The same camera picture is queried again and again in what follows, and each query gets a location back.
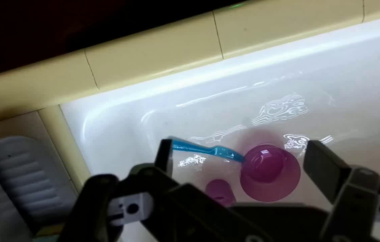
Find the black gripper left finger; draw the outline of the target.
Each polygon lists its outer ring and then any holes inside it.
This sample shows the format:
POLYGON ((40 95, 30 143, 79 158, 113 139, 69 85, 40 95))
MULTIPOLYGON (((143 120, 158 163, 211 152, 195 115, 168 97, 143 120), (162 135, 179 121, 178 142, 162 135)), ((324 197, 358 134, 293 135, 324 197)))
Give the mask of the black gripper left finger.
POLYGON ((174 171, 174 142, 171 139, 166 139, 160 143, 155 166, 166 173, 167 175, 173 175, 174 171))

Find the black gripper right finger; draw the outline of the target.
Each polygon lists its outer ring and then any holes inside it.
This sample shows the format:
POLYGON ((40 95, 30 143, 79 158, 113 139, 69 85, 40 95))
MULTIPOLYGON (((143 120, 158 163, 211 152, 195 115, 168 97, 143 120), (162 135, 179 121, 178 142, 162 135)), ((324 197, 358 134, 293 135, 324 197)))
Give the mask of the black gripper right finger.
POLYGON ((352 168, 324 143, 311 140, 304 158, 304 171, 323 195, 334 203, 352 168))

